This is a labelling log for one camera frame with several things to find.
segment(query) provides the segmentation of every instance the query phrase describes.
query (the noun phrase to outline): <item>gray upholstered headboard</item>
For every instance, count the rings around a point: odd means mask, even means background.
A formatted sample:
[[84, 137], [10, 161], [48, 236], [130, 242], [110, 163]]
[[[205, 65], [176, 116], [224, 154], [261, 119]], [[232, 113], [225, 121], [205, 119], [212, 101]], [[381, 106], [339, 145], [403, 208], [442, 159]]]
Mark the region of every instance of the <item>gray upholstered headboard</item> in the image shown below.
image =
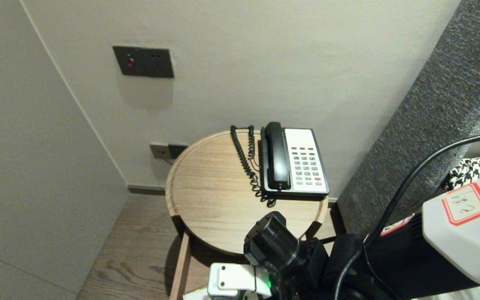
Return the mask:
[[[406, 174], [442, 145], [480, 131], [480, 1], [462, 0], [415, 83], [337, 201], [348, 232], [372, 229]], [[426, 167], [392, 215], [438, 188], [466, 148]]]

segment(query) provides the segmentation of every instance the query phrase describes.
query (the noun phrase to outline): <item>wooden tabletop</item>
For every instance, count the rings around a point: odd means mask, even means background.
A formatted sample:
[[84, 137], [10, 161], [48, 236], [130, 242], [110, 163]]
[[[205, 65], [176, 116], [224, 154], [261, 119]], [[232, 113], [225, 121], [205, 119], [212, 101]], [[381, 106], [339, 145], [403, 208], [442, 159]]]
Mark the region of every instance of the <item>wooden tabletop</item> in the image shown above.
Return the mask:
[[[248, 131], [237, 132], [247, 154]], [[256, 145], [258, 140], [260, 132], [255, 131]], [[296, 237], [303, 237], [307, 231], [313, 235], [324, 221], [327, 197], [322, 201], [277, 200], [268, 208], [251, 191], [250, 179], [232, 142], [229, 131], [223, 131], [183, 151], [168, 174], [166, 202], [170, 216], [180, 216], [192, 234], [229, 254], [243, 254], [246, 234], [271, 211], [282, 213], [286, 227]]]

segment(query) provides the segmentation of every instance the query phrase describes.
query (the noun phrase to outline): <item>houndstooth fabric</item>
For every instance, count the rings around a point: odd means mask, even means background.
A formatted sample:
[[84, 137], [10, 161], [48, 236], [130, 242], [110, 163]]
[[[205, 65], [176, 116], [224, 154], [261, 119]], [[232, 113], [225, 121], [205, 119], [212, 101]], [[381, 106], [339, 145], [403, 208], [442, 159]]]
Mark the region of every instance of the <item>houndstooth fabric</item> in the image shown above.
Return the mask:
[[463, 159], [447, 175], [444, 190], [454, 190], [480, 178], [480, 157]]

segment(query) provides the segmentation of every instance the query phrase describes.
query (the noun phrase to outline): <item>wooden floor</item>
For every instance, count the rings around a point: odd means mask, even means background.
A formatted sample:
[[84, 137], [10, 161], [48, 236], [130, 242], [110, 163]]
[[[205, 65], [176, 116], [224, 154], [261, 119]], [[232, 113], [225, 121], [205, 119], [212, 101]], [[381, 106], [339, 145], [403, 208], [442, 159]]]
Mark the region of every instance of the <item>wooden floor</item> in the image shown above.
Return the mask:
[[[316, 237], [335, 235], [330, 215]], [[79, 300], [166, 300], [171, 291], [181, 239], [164, 196], [134, 195], [122, 210], [97, 257]], [[326, 245], [330, 253], [331, 244]], [[205, 257], [198, 262], [208, 265]], [[424, 300], [477, 300], [480, 287]]]

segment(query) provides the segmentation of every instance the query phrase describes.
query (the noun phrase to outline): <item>telephone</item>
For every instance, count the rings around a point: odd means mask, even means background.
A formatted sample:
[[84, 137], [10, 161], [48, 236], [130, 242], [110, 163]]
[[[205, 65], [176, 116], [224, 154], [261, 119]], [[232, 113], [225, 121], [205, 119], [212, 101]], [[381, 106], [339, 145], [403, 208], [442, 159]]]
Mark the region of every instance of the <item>telephone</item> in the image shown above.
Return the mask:
[[275, 199], [322, 200], [329, 186], [322, 157], [312, 129], [282, 128], [278, 122], [269, 122], [260, 130], [258, 177], [250, 168], [255, 158], [254, 128], [249, 126], [249, 156], [245, 154], [236, 137], [236, 127], [231, 126], [231, 137], [244, 171], [251, 178], [252, 190], [275, 205]]

